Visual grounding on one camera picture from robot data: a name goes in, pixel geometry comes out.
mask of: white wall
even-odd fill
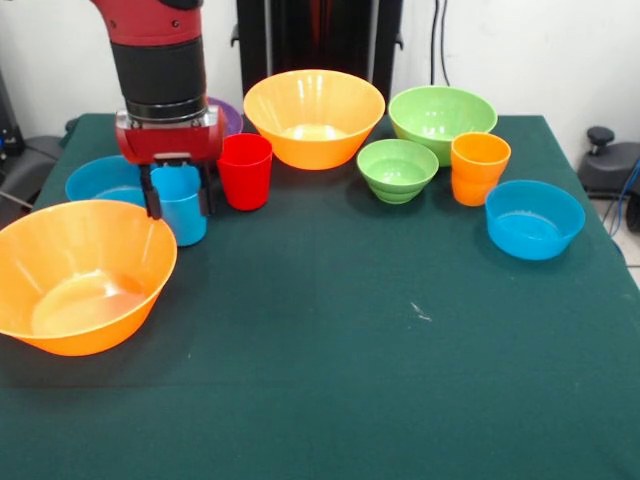
[[[235,0],[206,1],[202,16],[208,93],[239,108]],[[89,0],[0,0],[0,69],[26,136],[59,134],[74,116],[123,106],[107,30]]]
[[[434,3],[405,0],[394,92],[429,82]],[[640,141],[638,18],[637,0],[449,0],[449,80],[499,113],[544,114],[575,165],[593,124]]]
[[[483,95],[499,113],[544,114],[574,162],[594,123],[640,140],[640,2],[449,2],[454,85]],[[235,3],[205,1],[203,21],[209,94],[240,107],[238,47],[228,43]],[[433,3],[405,0],[394,92],[429,81]],[[0,0],[0,66],[27,135],[59,133],[73,116],[122,106],[106,29],[88,0]]]

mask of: red cup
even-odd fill
[[[269,199],[271,143],[260,135],[239,133],[224,139],[218,171],[227,202],[236,210],[256,210]]]

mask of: green bowl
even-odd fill
[[[358,168],[376,197],[399,205],[429,183],[438,171],[438,158],[414,142],[379,140],[360,150]]]
[[[498,115],[483,98],[452,87],[416,87],[396,95],[389,116],[398,138],[431,149],[441,167],[451,165],[451,141],[462,133],[490,132]]]

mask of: purple plate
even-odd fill
[[[213,97],[209,97],[209,105],[217,105],[222,108],[224,116],[227,117],[227,136],[242,132],[244,127],[242,115],[235,108]]]

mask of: orange cup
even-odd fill
[[[451,186],[462,205],[484,205],[507,168],[511,147],[490,133],[463,133],[451,142]]]

